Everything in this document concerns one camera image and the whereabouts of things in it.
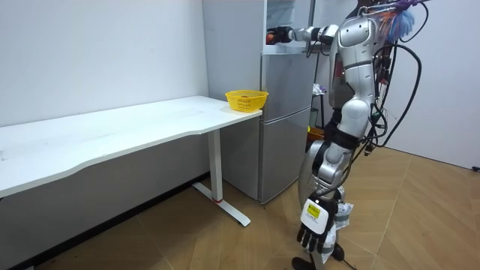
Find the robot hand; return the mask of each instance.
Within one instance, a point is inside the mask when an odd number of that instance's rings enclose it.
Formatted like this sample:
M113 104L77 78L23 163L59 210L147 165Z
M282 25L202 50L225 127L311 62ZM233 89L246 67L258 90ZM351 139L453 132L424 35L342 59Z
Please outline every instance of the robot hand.
M326 199L312 193L304 204L301 213L301 227L298 231L297 241L310 252L315 249L323 252L327 235L334 224L334 217L338 212L338 202Z
M275 28L267 29L267 45L275 45L277 43L290 43L292 39L289 36L289 33L293 28L289 26L278 26Z

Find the plastic basket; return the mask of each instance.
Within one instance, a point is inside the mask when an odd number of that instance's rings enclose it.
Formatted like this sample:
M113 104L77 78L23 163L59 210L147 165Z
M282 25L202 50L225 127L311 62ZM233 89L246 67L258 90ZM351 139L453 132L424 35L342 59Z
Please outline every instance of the plastic basket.
M262 109L269 93L254 90L237 90L230 91L225 95L232 109L250 113Z

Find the black cable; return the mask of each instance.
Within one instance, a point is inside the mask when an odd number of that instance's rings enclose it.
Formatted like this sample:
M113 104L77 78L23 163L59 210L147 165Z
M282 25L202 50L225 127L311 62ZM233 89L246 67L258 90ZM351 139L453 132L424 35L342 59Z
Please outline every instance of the black cable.
M406 50L417 61L418 71L417 71L417 78L415 80L415 86L413 86L412 94L410 95L408 104L406 105L405 110L403 111L401 117L398 119L397 124L393 127L393 129L391 129L390 134L387 136L387 139L385 140L385 142L383 142L381 147L386 146L386 144L389 142L390 138L392 138L392 135L395 133L398 126L400 126L401 122L404 120L405 116L410 110L410 107L412 106L412 102L415 99L415 96L417 94L417 90L419 89L420 79L422 78L422 60L420 60L419 56L407 46L400 45L400 44L387 45L387 47L393 47L393 46Z
M416 55L416 53L414 53L409 47L407 46L404 46L404 45L400 45L400 44L389 44L389 45L385 45L383 46L382 48L380 48L379 50L377 50L375 52L375 54L373 55L374 57L376 57L380 52L382 52L384 49L387 49L389 47L398 47L398 48L401 48L403 50L406 50L416 61L417 61L417 64L418 64L418 71L417 71L417 77L416 77L416 81L415 81L415 86L413 87L413 90L412 90L412 95L410 96L410 99L409 99L409 102L408 104L406 105L406 108L405 110L403 111L402 113L402 116L399 118L397 124L394 126L394 128L391 130L390 134L387 136L387 139L385 140L385 142L383 142L382 145L378 145L378 144L374 144L373 142L371 142L372 139L376 139L376 138L380 138L380 137L383 137L384 135L379 135L379 136L371 136L371 137L366 137L364 139L362 139L360 142L369 142L370 141L370 144L372 145L375 145L377 147L384 147L390 140L390 138L392 138L392 135L395 133L395 131L397 130L398 126L401 124L401 122L404 120L405 116L407 115L408 111L410 110L410 107L412 105L412 102L413 102L413 99L415 98L416 96L416 92L419 88L419 83L420 83L420 78L422 77L422 60L420 60L420 58ZM379 114L380 114L380 117L382 118L383 121L385 121L385 127L386 127L386 118L385 116L383 115L383 105L385 104L385 102L383 102L382 104L382 109L378 108L378 106L375 104L375 107L376 107L376 110L381 110L379 111Z
M315 47L315 45L317 45L317 42L318 42L318 41L315 41L315 42L313 43L313 45L312 45L312 44L309 44L309 45L308 45L309 47L308 47L308 49L307 49L307 58L310 58L310 56L312 55L312 52L314 51L314 47Z
M427 24L427 21L428 21L428 17L430 15L430 11L428 10L428 7L425 3L423 2L420 2L420 5L423 6L423 8L425 9L425 21L423 22L423 24L421 25L420 29L411 37L409 38L408 40L403 40L402 38L400 38L400 41L403 42L403 43L407 43L407 42L410 42L412 39L414 39L419 33L421 30L423 30L423 28L425 27L425 25Z
M351 265L351 264L349 264L349 263L348 263L348 262L347 262L345 259L343 260L343 262L344 262L345 264L347 264L347 265L348 265L348 267L350 267L351 269L353 269L353 270L357 270L357 267L356 267L356 265Z
M320 96L320 114L322 114L322 129L325 129L325 109L323 94Z
M383 132L382 134L380 135L375 135L375 136L368 136L364 139L361 139L359 142L360 143L363 143L363 142L367 142L367 141L370 141L370 140L373 140L373 139L379 139L381 137L384 137L387 132L388 132L388 129L389 129L389 125L387 123L387 118L385 117L385 115L383 114L383 112L380 111L380 108L377 106L376 103L373 104L373 107L372 109L375 108L375 110L379 113L380 115L380 118L383 120L383 123L385 125L385 128L383 128ZM370 124L372 125L372 128L376 128L377 127L377 123L376 122L372 122L371 120L371 117L368 119L370 121Z
M382 87L380 86L380 88L379 88L379 93L380 93L380 95L383 93L383 95L381 95L381 96L382 96L382 99L381 99L381 100L383 101L383 97L385 97L385 93L386 93L386 87L385 87L384 89L382 89ZM381 103L378 103L378 101L380 101L380 95L379 95L378 98L375 100L375 103L376 103L376 105L378 105L380 108L382 108L382 104L381 104Z
M326 54L323 52L323 43L320 43L320 53L323 55L323 56L330 56L330 54Z
M387 99L387 96L389 95L390 85L392 83L393 71L395 70L395 63L397 62L397 52L398 52L398 47L395 46L393 49L393 59L391 60L390 74L388 75L387 88L385 89L385 94L383 95L383 98L382 98L382 106L380 107L381 110L383 110L383 106L385 105L385 101Z
M374 128L374 129L372 130L371 136L376 136L376 135L378 135L377 129ZM375 139L375 143L378 144L378 138L374 138L374 139Z

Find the parquet floor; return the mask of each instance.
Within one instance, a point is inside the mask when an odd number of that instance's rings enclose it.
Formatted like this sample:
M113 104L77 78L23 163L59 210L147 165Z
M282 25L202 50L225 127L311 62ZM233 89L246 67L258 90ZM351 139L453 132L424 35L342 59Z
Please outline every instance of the parquet floor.
M355 208L340 244L358 270L480 269L480 174L377 149L358 159L345 188ZM290 270L292 257L307 256L295 240L296 184L267 205L224 190L248 227L190 188L38 268ZM326 268L348 269L334 260Z

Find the white desk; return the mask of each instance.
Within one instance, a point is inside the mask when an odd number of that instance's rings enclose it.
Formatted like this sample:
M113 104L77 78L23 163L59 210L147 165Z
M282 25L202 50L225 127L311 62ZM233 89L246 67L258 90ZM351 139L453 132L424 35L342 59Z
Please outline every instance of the white desk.
M0 127L0 198L131 152L208 133L212 191L193 186L247 226L248 217L222 200L219 129L261 115L195 96Z

